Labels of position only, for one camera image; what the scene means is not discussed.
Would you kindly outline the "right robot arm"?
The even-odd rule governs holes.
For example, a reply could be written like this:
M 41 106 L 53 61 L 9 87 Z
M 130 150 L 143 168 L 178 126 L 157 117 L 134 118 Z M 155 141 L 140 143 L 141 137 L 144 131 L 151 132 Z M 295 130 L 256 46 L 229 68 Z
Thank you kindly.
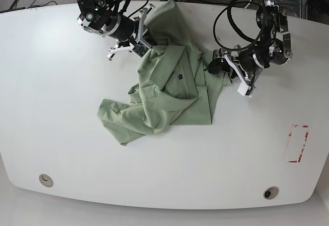
M 77 21 L 85 31 L 116 40 L 116 45 L 108 51 L 109 60 L 121 51 L 142 58 L 157 45 L 145 25 L 148 13 L 155 8 L 149 0 L 129 16 L 125 13 L 131 0 L 77 0 L 77 3 L 80 9 Z

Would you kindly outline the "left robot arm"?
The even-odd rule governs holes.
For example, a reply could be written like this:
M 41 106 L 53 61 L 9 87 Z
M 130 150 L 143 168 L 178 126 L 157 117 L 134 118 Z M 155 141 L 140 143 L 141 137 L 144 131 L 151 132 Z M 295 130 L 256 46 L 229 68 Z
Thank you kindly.
M 231 0 L 219 15 L 226 14 L 233 30 L 249 44 L 234 48 L 220 44 L 217 57 L 208 66 L 209 73 L 216 75 L 224 72 L 231 78 L 239 77 L 241 84 L 247 87 L 247 92 L 251 92 L 264 69 L 271 64 L 285 64 L 292 58 L 286 8 L 279 6 L 278 1 L 282 0 L 251 0 L 258 7 L 255 20 L 260 29 L 257 37 L 251 38 L 238 28 L 232 16 L 232 8 L 241 4 L 242 0 Z

